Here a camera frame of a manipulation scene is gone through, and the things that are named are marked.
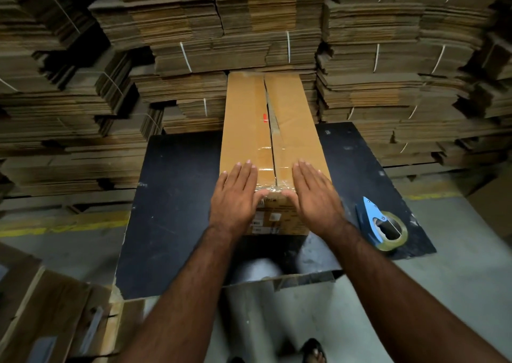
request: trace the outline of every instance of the black table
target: black table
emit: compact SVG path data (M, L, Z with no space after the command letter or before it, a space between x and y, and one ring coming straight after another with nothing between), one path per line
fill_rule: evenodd
M317 132L347 218L358 225L355 204L366 196L406 224L409 239L388 254L391 259L436 252L354 125L319 124ZM125 300L161 295L194 250L208 224L221 142L221 131L150 139L116 271ZM225 284L259 280L244 265L260 258L272 260L287 276L341 275L336 258L314 234L256 235L241 239Z

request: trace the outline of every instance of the tape roll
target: tape roll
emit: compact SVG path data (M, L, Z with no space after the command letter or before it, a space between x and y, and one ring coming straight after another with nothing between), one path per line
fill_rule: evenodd
M382 230L383 226L378 226L377 231L381 235L383 242L376 245L376 247L381 251L391 251L397 247L402 246L406 243L407 238L409 237L409 233L407 232L407 227L403 223L402 220L396 215L388 211L381 211L384 216L387 217L389 222L393 225L393 227L399 231L399 236L397 238L389 238L389 234Z

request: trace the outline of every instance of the hand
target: hand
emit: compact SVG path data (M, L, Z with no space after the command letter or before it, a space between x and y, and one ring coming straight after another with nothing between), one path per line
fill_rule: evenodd
M259 201L268 195L269 190L255 192L258 169L247 161L240 163L228 173L221 173L211 198L210 224L230 239L239 239L249 227L256 213Z
M303 161L295 163L292 172L296 193L289 189L281 193L312 232L326 239L347 224L342 201L325 174Z

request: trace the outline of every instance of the forearm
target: forearm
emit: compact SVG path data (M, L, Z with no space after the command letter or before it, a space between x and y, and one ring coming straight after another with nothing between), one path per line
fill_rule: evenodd
M327 239L395 362L506 361L346 223Z
M208 228L144 321L120 363L202 362L234 243Z

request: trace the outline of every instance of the left hand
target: left hand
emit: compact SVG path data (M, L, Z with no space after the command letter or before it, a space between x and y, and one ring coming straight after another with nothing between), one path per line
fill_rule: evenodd
M236 164L229 174L221 173L211 198L209 227L238 240L253 220L259 201L270 192L255 192L257 180L258 169L250 160Z

